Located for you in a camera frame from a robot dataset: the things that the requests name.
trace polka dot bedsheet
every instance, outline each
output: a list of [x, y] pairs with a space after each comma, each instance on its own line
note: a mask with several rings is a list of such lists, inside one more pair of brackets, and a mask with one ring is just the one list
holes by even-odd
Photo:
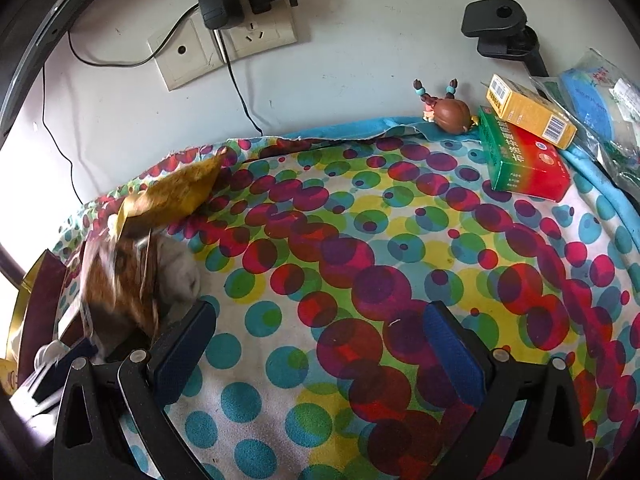
[[[580, 174], [559, 204], [495, 192], [477, 140], [403, 126], [224, 145], [210, 198], [167, 229], [201, 266], [218, 325], [165, 411], [214, 480], [426, 478], [473, 413], [422, 333], [433, 300], [489, 348], [566, 360], [592, 478], [620, 451], [640, 402], [640, 256]], [[58, 317], [78, 293], [81, 241], [128, 192], [218, 147], [169, 156], [69, 219], [54, 248], [72, 269]], [[132, 421], [123, 428], [158, 478]]]

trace black clamp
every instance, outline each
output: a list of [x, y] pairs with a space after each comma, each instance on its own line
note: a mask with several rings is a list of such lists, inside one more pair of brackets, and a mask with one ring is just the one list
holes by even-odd
[[54, 480], [148, 480], [120, 427], [122, 405], [165, 480], [210, 480], [162, 408], [178, 400], [216, 329], [216, 311], [198, 301], [152, 347], [122, 362], [73, 361], [58, 415]]
[[491, 480], [586, 480], [593, 444], [587, 442], [571, 374], [560, 358], [521, 363], [502, 348], [489, 351], [440, 301], [424, 312], [433, 351], [461, 400], [473, 405], [462, 434], [430, 480], [476, 480], [517, 400], [526, 407], [500, 470]]

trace cable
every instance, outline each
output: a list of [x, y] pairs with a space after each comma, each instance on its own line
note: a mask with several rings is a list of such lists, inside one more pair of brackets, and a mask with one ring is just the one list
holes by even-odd
[[244, 114], [246, 115], [246, 118], [251, 121], [251, 124], [254, 126], [254, 128], [258, 132], [260, 132], [260, 136], [262, 137], [262, 136], [264, 136], [264, 133], [260, 129], [260, 127], [255, 123], [255, 121], [253, 120], [251, 115], [249, 114], [249, 108], [247, 108], [246, 103], [244, 102], [244, 98], [242, 97], [242, 94], [240, 93], [240, 89], [238, 88], [238, 83], [236, 82], [236, 78], [234, 76], [234, 71], [231, 69], [231, 60], [229, 59], [229, 54], [226, 51], [225, 40], [222, 38], [222, 33], [220, 33], [219, 30], [214, 31], [214, 33], [216, 35], [216, 39], [218, 40], [218, 44], [220, 45], [220, 49], [222, 50], [222, 53], [225, 56], [225, 59], [223, 59], [223, 61], [226, 63], [226, 67], [229, 70], [229, 77], [231, 78], [231, 82], [236, 87], [236, 92], [238, 93], [238, 97], [240, 98], [240, 102], [242, 103], [242, 110], [244, 110]]
[[44, 67], [45, 67], [45, 65], [43, 64], [42, 65], [42, 126], [44, 126], [45, 129], [49, 132], [49, 135], [51, 136], [51, 140], [53, 140], [53, 143], [56, 145], [56, 149], [58, 150], [58, 153], [60, 155], [62, 155], [62, 157], [65, 158], [66, 161], [71, 166], [71, 171], [70, 171], [71, 187], [74, 190], [74, 193], [76, 194], [76, 198], [78, 199], [78, 202], [81, 205], [84, 205], [84, 202], [82, 201], [82, 199], [78, 195], [78, 192], [76, 191], [76, 186], [74, 185], [74, 164], [71, 161], [71, 159], [68, 158], [68, 156], [66, 156], [64, 153], [62, 153], [62, 150], [60, 150], [60, 147], [58, 146], [58, 143], [56, 142], [56, 139], [54, 138], [53, 134], [51, 133], [51, 130], [49, 130], [49, 127], [47, 126], [47, 123], [44, 121], [44, 108], [45, 108], [45, 103], [47, 101], [47, 83], [46, 83], [45, 75], [44, 75]]
[[196, 10], [198, 7], [199, 7], [199, 4], [195, 4], [194, 6], [190, 7], [189, 10], [187, 10], [180, 17], [180, 19], [177, 22], [175, 22], [175, 25], [172, 27], [172, 29], [169, 31], [169, 33], [166, 35], [164, 40], [162, 40], [162, 43], [160, 43], [160, 46], [158, 46], [158, 48], [156, 48], [156, 50], [151, 54], [151, 56], [147, 57], [146, 59], [143, 59], [142, 61], [138, 61], [138, 62], [111, 61], [111, 62], [107, 62], [107, 63], [97, 63], [97, 62], [89, 61], [87, 59], [83, 59], [78, 55], [78, 53], [74, 49], [73, 43], [71, 43], [71, 30], [68, 30], [66, 32], [66, 36], [67, 36], [67, 38], [69, 40], [69, 48], [71, 49], [71, 53], [74, 56], [76, 56], [76, 59], [78, 61], [81, 61], [85, 65], [89, 65], [89, 66], [101, 66], [101, 67], [110, 67], [110, 68], [134, 68], [134, 67], [137, 67], [137, 66], [142, 66], [145, 63], [148, 63], [149, 61], [151, 61], [153, 58], [155, 58], [158, 54], [160, 54], [161, 50], [164, 49], [164, 47], [166, 46], [167, 43], [169, 43], [169, 40], [171, 39], [172, 35], [174, 34], [174, 32], [176, 30], [178, 30], [178, 27], [180, 27], [182, 22], [184, 20], [186, 20], [189, 17], [189, 15], [194, 10]]
[[[134, 68], [137, 66], [142, 66], [145, 63], [148, 63], [149, 61], [151, 61], [153, 58], [155, 58], [158, 54], [160, 54], [160, 52], [162, 51], [162, 49], [164, 49], [164, 47], [166, 46], [167, 43], [169, 43], [169, 40], [171, 39], [171, 37], [174, 35], [175, 31], [178, 30], [178, 27], [180, 27], [180, 25], [182, 24], [182, 22], [184, 22], [184, 20], [186, 20], [189, 15], [194, 12], [197, 8], [199, 7], [199, 4], [195, 4], [194, 6], [190, 7], [179, 19], [177, 22], [175, 22], [175, 25], [171, 28], [171, 30], [169, 31], [169, 33], [166, 35], [166, 37], [164, 38], [164, 40], [162, 40], [162, 43], [160, 43], [160, 45], [158, 46], [158, 48], [156, 48], [156, 50], [147, 58], [143, 59], [142, 61], [138, 61], [138, 62], [126, 62], [126, 61], [111, 61], [111, 62], [95, 62], [95, 61], [89, 61], [87, 59], [83, 59], [82, 57], [80, 57], [80, 55], [76, 52], [74, 45], [71, 41], [71, 30], [68, 30], [66, 32], [66, 37], [68, 39], [69, 42], [69, 49], [71, 50], [71, 53], [74, 55], [74, 57], [84, 63], [85, 65], [88, 66], [95, 66], [95, 67], [107, 67], [107, 68]], [[218, 41], [218, 44], [220, 46], [220, 49], [222, 50], [222, 53], [225, 56], [225, 63], [226, 63], [226, 67], [229, 70], [229, 77], [231, 78], [232, 83], [234, 84], [234, 87], [236, 88], [236, 92], [238, 93], [238, 97], [240, 98], [240, 102], [242, 103], [242, 110], [244, 110], [244, 114], [247, 116], [247, 118], [251, 121], [251, 124], [254, 126], [254, 128], [260, 133], [260, 136], [264, 135], [264, 132], [260, 129], [260, 127], [255, 123], [254, 119], [251, 117], [251, 115], [249, 114], [249, 108], [247, 107], [246, 103], [244, 102], [244, 98], [242, 97], [242, 93], [240, 92], [240, 89], [238, 88], [238, 83], [236, 82], [236, 78], [234, 76], [234, 72], [233, 69], [231, 68], [231, 60], [229, 59], [229, 54], [226, 50], [226, 45], [225, 45], [225, 40], [222, 38], [222, 34], [220, 34], [219, 31], [215, 31], [214, 32], [216, 34], [216, 39]], [[42, 69], [42, 87], [43, 87], [43, 92], [44, 92], [44, 85], [45, 85], [45, 81], [44, 81], [44, 67]], [[42, 104], [42, 123], [44, 124], [44, 101]], [[56, 139], [53, 138], [53, 135], [51, 134], [51, 131], [49, 130], [49, 128], [47, 128], [47, 125], [44, 124], [44, 127], [47, 129], [47, 131], [49, 132], [49, 135], [51, 135], [51, 139], [53, 139], [53, 142], [56, 142]], [[74, 182], [73, 182], [73, 163], [71, 162], [71, 160], [69, 160], [68, 158], [66, 158], [66, 160], [69, 161], [69, 163], [71, 164], [71, 173], [72, 173], [72, 177], [71, 177], [71, 186], [74, 186]]]

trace green and red box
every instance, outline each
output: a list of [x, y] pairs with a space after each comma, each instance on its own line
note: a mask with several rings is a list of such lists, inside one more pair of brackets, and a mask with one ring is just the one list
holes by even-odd
[[496, 191], [510, 191], [560, 202], [571, 177], [555, 147], [492, 108], [480, 108], [480, 138], [487, 153], [489, 178]]

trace wall outlet plate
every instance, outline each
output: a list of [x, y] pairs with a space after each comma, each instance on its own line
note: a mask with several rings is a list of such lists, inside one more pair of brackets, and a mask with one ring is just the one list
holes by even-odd
[[271, 3], [271, 10], [262, 14], [251, 12], [249, 0], [240, 0], [244, 22], [234, 28], [221, 30], [229, 57], [252, 56], [271, 48], [296, 43], [293, 15], [289, 0]]
[[[151, 51], [162, 43], [171, 26], [156, 32], [148, 40]], [[213, 37], [204, 25], [199, 10], [175, 31], [164, 49], [156, 56], [156, 64], [169, 92], [189, 81], [224, 66]]]
[[[240, 2], [244, 10], [244, 22], [237, 27], [220, 31], [231, 61], [298, 40], [293, 30], [289, 0], [272, 2], [271, 10], [263, 14], [252, 13], [249, 0]], [[149, 38], [148, 44], [152, 52], [172, 27], [173, 23]], [[156, 64], [169, 92], [225, 65], [213, 32], [205, 27], [199, 10], [194, 11], [175, 31], [156, 56]]]

